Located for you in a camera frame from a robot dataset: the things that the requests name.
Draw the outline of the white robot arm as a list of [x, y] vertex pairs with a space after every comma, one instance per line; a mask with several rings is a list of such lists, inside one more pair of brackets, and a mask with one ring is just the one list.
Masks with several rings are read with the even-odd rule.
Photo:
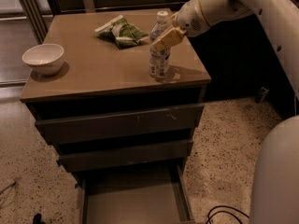
[[[190, 0], [152, 43], [171, 48], [211, 26], [253, 14], [299, 98], [299, 9], [291, 0]], [[299, 224], [299, 116], [280, 122], [264, 139], [256, 161], [249, 224]]]

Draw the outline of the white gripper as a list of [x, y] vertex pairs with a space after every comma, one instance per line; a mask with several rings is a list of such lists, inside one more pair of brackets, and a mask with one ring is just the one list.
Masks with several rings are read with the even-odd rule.
[[178, 45], [184, 36], [197, 37], [209, 29], [200, 0], [190, 0], [168, 19], [173, 21], [175, 27], [169, 28], [152, 42], [152, 47], [158, 51]]

